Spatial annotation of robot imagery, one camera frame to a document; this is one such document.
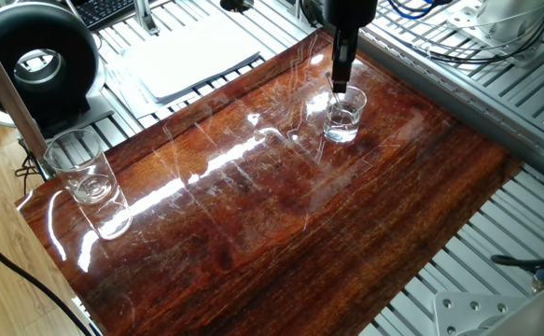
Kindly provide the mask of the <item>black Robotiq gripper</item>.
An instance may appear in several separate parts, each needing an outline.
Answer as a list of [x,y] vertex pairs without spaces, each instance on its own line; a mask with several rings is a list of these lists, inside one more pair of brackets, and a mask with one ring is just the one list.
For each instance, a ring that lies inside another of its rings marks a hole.
[[[377,0],[325,0],[324,19],[338,28],[360,28],[373,21],[377,3]],[[346,42],[342,30],[336,30],[331,73],[334,92],[345,92],[346,83],[350,80],[352,64],[356,58],[358,30],[349,30],[345,37]]]

